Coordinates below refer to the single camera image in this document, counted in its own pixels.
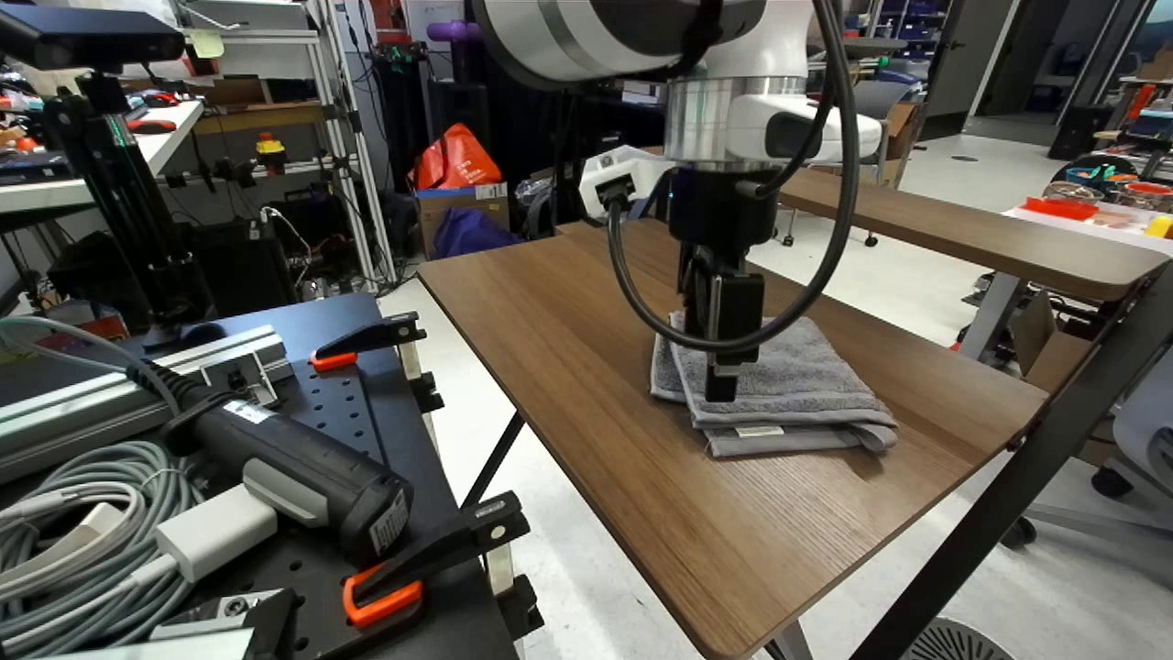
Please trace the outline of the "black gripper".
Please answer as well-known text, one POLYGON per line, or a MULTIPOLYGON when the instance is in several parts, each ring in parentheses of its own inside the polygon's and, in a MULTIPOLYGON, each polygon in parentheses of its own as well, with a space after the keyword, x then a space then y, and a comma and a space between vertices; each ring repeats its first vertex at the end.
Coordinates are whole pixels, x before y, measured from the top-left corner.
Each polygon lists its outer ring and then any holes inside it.
POLYGON ((674 167, 666 187, 666 227, 682 243, 677 293, 685 335, 723 340, 706 374, 706 397, 736 397, 735 362, 751 362, 751 335, 763 325, 763 280, 745 266, 751 244, 773 233, 773 201, 763 171, 674 167))

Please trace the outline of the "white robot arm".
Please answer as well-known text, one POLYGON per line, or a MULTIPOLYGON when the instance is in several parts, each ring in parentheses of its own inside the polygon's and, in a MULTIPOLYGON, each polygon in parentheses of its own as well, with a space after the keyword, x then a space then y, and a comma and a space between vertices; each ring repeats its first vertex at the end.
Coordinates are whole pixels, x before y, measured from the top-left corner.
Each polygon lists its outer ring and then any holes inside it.
POLYGON ((706 397, 731 404, 736 371, 803 320, 847 250, 863 182, 853 104, 835 0, 470 0, 489 52, 526 84, 665 84, 666 230, 677 239, 682 322, 652 313, 626 266, 619 198, 607 182, 613 276, 638 320, 706 354, 706 397), (803 293, 763 314, 765 283, 748 250, 773 233, 783 187, 839 160, 831 243, 803 293))

